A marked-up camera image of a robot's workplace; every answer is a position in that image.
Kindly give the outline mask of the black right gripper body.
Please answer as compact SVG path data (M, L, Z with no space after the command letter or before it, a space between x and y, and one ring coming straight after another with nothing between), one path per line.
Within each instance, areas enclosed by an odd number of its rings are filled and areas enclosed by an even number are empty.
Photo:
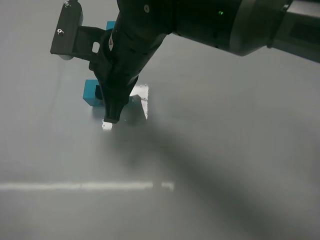
M139 74L165 37L176 30L177 0L119 0L113 29L99 37L96 76L105 105L126 105Z

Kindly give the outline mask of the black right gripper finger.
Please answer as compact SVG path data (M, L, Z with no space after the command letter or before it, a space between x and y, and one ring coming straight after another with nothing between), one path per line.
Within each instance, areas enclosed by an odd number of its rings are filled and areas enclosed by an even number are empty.
M99 85L96 85L95 86L95 98L98 99L98 100L102 100L103 99L103 95L102 95L102 92L101 92L101 88Z
M105 115L103 118L104 122L107 123L118 123L125 103L116 100L107 100L104 103Z

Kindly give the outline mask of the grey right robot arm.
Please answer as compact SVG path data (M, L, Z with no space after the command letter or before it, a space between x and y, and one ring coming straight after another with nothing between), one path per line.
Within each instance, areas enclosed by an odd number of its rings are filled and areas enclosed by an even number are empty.
M117 123L142 69L170 34L237 56L275 48L320 60L317 0L120 0L100 43L98 79L104 121Z

